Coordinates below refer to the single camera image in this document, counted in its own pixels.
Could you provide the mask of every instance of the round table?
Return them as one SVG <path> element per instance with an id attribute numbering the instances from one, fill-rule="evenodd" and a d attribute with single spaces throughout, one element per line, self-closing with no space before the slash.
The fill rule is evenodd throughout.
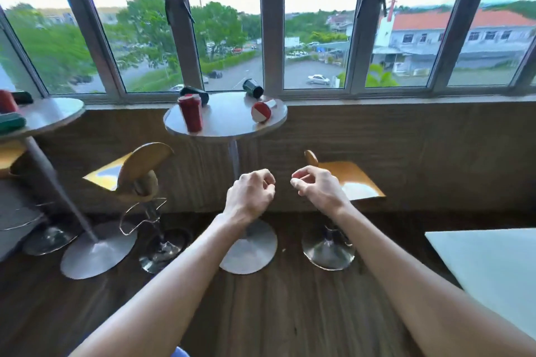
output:
<path id="1" fill-rule="evenodd" d="M 75 121 L 84 111 L 84 102 L 79 99 L 36 100 L 19 107 L 19 113 L 26 119 L 22 129 L 0 135 L 0 143 L 18 139 L 26 145 L 39 169 L 84 228 L 85 233 L 67 249 L 61 262 L 64 275 L 74 279 L 94 277 L 109 270 L 130 252 L 136 241 L 136 237 L 123 236 L 117 223 L 104 223 L 93 229 L 59 182 L 56 170 L 34 139 L 34 136 Z M 79 231 L 65 223 L 43 225 L 30 233 L 23 250 L 31 255 L 48 254 L 76 239 Z"/>
<path id="2" fill-rule="evenodd" d="M 240 177 L 237 140 L 263 135 L 280 127 L 287 119 L 287 106 L 275 99 L 277 106 L 264 123 L 255 123 L 251 107 L 258 102 L 244 92 L 223 92 L 210 95 L 209 103 L 201 108 L 203 130 L 190 133 L 181 109 L 175 105 L 164 115 L 166 130 L 173 135 L 192 138 L 202 143 L 227 143 L 234 179 Z M 257 272 L 272 260 L 277 250 L 277 236 L 272 227 L 260 219 L 245 230 L 225 255 L 220 267 L 235 274 Z"/>

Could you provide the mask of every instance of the table base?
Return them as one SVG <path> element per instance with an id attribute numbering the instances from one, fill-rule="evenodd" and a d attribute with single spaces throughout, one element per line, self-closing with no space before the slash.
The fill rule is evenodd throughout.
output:
<path id="1" fill-rule="evenodd" d="M 339 271 L 348 267 L 355 258 L 355 249 L 345 243 L 342 233 L 330 233 L 325 226 L 312 226 L 302 238 L 305 256 L 317 267 Z"/>
<path id="2" fill-rule="evenodd" d="M 85 279 L 108 271 L 125 258 L 138 236 L 136 231 L 125 236 L 115 221 L 96 225 L 93 230 L 99 237 L 97 242 L 86 232 L 64 252 L 60 265 L 64 276 Z"/>
<path id="3" fill-rule="evenodd" d="M 155 235 L 139 258 L 142 268 L 149 274 L 157 274 L 184 251 L 188 245 L 188 233 L 182 229 L 164 231 L 164 242 Z"/>
<path id="4" fill-rule="evenodd" d="M 42 224 L 25 239 L 23 252 L 33 256 L 55 252 L 76 239 L 81 230 L 79 226 L 66 221 L 53 225 Z"/>
<path id="5" fill-rule="evenodd" d="M 270 263 L 276 250 L 277 236 L 272 227 L 256 219 L 225 254 L 220 268 L 232 274 L 253 274 Z"/>

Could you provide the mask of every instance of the white car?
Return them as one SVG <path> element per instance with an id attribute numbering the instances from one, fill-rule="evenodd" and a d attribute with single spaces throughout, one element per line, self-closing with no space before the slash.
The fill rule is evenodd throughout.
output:
<path id="1" fill-rule="evenodd" d="M 320 84 L 320 85 L 329 85 L 329 84 L 331 84 L 331 81 L 330 81 L 329 78 L 326 78 L 324 75 L 316 74 L 316 75 L 310 75 L 309 80 L 307 81 L 307 83 L 317 83 L 317 84 Z"/>

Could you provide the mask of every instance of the white table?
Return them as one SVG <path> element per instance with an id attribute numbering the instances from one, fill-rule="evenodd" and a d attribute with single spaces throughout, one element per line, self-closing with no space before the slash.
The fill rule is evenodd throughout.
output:
<path id="1" fill-rule="evenodd" d="M 79 99 L 37 100 L 19 108 L 19 113 L 26 119 L 25 127 L 0 135 L 0 142 L 18 139 L 26 145 L 39 169 L 84 228 L 85 233 L 65 251 L 61 262 L 62 273 L 73 279 L 94 277 L 109 270 L 130 252 L 136 241 L 136 237 L 123 236 L 117 223 L 104 223 L 93 229 L 59 182 L 56 170 L 34 139 L 38 134 L 75 121 L 84 111 L 84 102 Z M 28 236 L 23 249 L 31 255 L 47 254 L 69 244 L 78 232 L 68 224 L 45 225 Z"/>
<path id="2" fill-rule="evenodd" d="M 258 124 L 251 117 L 251 107 L 257 99 L 244 92 L 213 93 L 209 103 L 201 109 L 203 130 L 200 132 L 188 132 L 178 105 L 164 115 L 164 125 L 166 130 L 178 137 L 203 143 L 227 143 L 234 179 L 237 180 L 241 174 L 237 140 L 257 137 L 280 127 L 287 118 L 287 106 L 279 99 L 276 101 L 277 106 L 272 109 L 271 117 Z M 233 244 L 220 267 L 235 274 L 251 274 L 268 265 L 276 250 L 275 232 L 270 225 L 257 219 L 248 226 L 244 236 Z"/>
<path id="3" fill-rule="evenodd" d="M 536 228 L 425 236 L 470 296 L 536 339 Z"/>

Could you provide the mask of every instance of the red roof tiles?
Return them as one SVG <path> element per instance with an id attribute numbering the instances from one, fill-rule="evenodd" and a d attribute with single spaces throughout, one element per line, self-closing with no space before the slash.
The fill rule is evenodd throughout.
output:
<path id="1" fill-rule="evenodd" d="M 397 14 L 394 16 L 393 30 L 429 30 L 444 29 L 449 21 L 450 12 L 439 13 L 437 10 L 415 14 Z M 508 10 L 479 9 L 474 16 L 471 28 L 500 26 L 533 26 L 536 20 L 525 18 Z"/>

